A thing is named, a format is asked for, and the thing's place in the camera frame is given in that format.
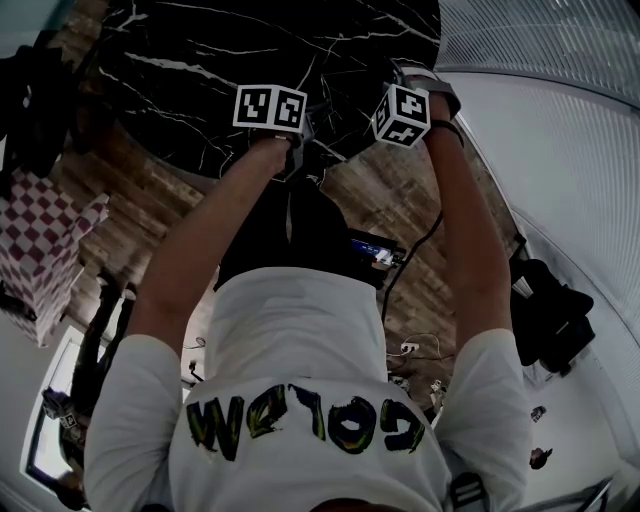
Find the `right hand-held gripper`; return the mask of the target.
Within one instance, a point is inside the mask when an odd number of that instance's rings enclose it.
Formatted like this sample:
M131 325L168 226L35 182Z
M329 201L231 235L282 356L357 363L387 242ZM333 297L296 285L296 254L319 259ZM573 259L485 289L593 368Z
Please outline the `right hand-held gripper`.
M395 63L394 78L384 84L384 95L371 117L375 139L386 144L413 148L431 129L429 97L442 94L452 116L461 103L451 85L433 71Z

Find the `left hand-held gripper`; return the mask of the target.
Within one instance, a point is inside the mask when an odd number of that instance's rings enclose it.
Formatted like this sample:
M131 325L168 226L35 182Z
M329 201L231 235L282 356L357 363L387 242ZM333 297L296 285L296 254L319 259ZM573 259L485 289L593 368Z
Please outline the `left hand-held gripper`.
M237 89L233 126L289 134L292 146L285 168L273 177L286 183L303 165L304 145L314 139L307 94L281 85L240 85Z

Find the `person's left forearm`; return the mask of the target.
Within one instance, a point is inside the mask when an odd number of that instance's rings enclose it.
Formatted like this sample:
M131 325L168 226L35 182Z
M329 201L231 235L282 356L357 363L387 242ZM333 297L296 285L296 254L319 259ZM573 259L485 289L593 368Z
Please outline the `person's left forearm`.
M291 142L276 133L254 143L172 228L139 287L132 333L186 327L244 220L272 177L284 170Z

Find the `person's right hand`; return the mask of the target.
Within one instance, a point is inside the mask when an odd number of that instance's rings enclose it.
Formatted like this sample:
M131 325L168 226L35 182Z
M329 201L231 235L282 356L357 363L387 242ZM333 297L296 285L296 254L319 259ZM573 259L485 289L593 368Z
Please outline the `person's right hand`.
M429 95L429 109L431 121L450 122L452 119L447 97L443 94Z

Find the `black wristband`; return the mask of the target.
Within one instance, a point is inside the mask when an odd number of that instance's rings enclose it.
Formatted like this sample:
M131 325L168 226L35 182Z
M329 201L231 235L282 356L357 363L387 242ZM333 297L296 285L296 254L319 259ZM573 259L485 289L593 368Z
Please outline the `black wristband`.
M444 120L437 120L437 119L432 119L430 122L430 129L429 129L429 133L430 134L435 134L436 132L439 132L440 130L444 130L446 132L449 132L451 134L453 134L459 144L461 148L464 148L464 139L460 133L460 131L456 128L456 126L449 122L449 121L444 121Z

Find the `round black marble table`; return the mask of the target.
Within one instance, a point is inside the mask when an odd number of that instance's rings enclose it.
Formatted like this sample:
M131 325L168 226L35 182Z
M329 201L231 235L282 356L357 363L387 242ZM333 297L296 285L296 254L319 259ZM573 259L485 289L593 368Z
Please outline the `round black marble table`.
M374 142L371 115L401 65L432 69L439 0L110 0L98 70L119 120L155 157L218 178L248 148L241 85L307 95L306 161Z

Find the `person's black trousers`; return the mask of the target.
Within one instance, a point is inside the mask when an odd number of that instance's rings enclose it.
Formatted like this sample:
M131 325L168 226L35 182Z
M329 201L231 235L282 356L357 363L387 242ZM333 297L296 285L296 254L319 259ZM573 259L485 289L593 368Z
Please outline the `person's black trousers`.
M321 189L270 182L227 249L215 289L230 279L267 267L296 267L349 277L383 287L385 273L352 249L349 227L337 204Z

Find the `black box blue screen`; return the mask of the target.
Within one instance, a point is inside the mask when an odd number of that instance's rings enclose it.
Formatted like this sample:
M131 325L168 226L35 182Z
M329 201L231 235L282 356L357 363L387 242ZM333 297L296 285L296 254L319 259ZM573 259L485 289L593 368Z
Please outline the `black box blue screen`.
M407 251L395 240L354 228L349 229L349 236L352 249L376 270L397 268L406 257Z

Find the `black office chair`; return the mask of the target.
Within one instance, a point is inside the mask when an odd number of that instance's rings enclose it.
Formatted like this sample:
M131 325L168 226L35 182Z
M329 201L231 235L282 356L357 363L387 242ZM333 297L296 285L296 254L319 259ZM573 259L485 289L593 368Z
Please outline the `black office chair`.
M524 236L516 234L514 241L517 247L509 259L510 310L521 364L538 363L564 377L595 339L588 319L594 300L560 283L543 261L527 256Z
M80 134L77 109L88 95L80 90L98 49L93 44L79 65L50 47L52 30L15 55L0 59L0 141L5 142L0 176L18 168L44 178L60 156L67 137L80 154L89 150Z

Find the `person's white printed T-shirt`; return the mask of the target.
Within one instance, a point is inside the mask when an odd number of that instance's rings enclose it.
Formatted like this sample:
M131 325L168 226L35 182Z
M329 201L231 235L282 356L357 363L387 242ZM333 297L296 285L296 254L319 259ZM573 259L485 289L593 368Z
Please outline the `person's white printed T-shirt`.
M184 394L164 342L121 342L88 432L92 512L310 512L333 499L451 512L451 455L479 475L490 512L523 500L531 421L506 329L464 345L436 425L389 382L362 282L236 276L217 293L207 348L207 377Z

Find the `pink white checkered cloth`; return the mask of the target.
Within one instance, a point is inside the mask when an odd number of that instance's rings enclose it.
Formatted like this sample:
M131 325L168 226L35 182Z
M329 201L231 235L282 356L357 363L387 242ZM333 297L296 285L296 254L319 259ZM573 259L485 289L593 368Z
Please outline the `pink white checkered cloth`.
M0 302L42 347L63 317L84 264L80 241L108 216L109 196L81 208L47 178L18 171L0 197Z

